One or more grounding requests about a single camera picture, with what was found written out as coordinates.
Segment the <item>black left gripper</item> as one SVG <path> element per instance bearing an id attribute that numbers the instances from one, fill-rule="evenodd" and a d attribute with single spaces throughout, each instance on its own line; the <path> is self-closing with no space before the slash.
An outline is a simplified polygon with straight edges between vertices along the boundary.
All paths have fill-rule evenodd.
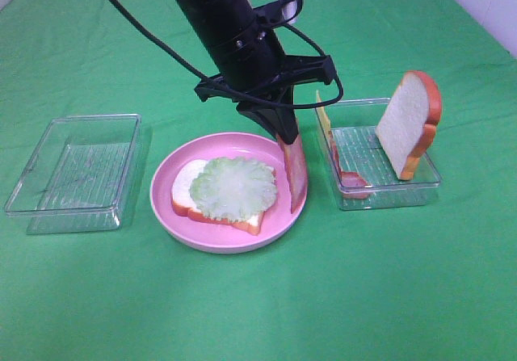
<path id="1" fill-rule="evenodd" d="M 316 56 L 288 55 L 276 34 L 261 25 L 244 29 L 204 26 L 195 32 L 219 73 L 201 75 L 195 92 L 202 101 L 215 96 L 232 99 L 237 112 L 259 124 L 285 144 L 299 135 L 293 89 L 300 84 L 338 81 L 334 62 L 306 35 L 292 29 L 312 45 Z"/>

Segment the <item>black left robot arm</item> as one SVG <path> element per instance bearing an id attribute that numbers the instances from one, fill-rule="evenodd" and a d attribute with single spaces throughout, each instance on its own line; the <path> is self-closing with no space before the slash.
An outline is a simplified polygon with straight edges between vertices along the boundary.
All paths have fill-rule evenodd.
<path id="1" fill-rule="evenodd" d="M 248 0 L 175 0 L 219 71 L 212 77 L 151 34 L 118 0 L 108 1 L 200 80 L 195 87 L 200 100 L 232 99 L 241 115 L 286 145 L 299 136 L 294 87 L 341 82 L 331 56 L 291 24 L 303 0 L 276 0 L 258 7 Z"/>

